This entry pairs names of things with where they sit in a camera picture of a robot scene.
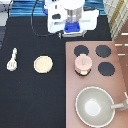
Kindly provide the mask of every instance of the black surface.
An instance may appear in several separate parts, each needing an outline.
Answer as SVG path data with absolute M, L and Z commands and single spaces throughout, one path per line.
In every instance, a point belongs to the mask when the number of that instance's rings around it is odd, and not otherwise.
M 6 30 L 5 26 L 0 26 L 0 47 L 4 39 L 5 30 Z
M 84 45 L 78 45 L 78 46 L 76 46 L 75 49 L 74 49 L 74 54 L 75 54 L 76 56 L 79 56 L 80 54 L 86 54 L 86 55 L 88 55 L 88 53 L 89 53 L 89 50 L 88 50 L 88 48 L 87 48 L 86 46 L 84 46 Z
M 99 45 L 96 47 L 96 54 L 102 58 L 106 58 L 111 54 L 111 49 L 106 45 Z
M 115 72 L 114 66 L 109 62 L 102 62 L 98 66 L 100 74 L 103 76 L 112 76 Z
M 47 34 L 47 17 L 34 17 L 39 34 Z M 66 60 L 67 41 L 111 40 L 107 16 L 98 18 L 98 26 L 84 38 L 36 37 L 30 17 L 9 18 L 0 51 L 0 128 L 66 128 Z M 13 48 L 17 48 L 18 68 L 6 69 Z M 38 74 L 34 60 L 48 55 L 53 68 Z

